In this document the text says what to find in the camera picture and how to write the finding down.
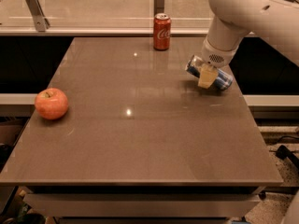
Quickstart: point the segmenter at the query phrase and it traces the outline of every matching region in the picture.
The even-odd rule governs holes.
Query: table
[[[204,90],[184,70],[202,42],[75,38],[50,83],[67,114],[33,114],[1,185],[27,187],[25,201],[55,217],[246,214],[282,179],[237,84]]]

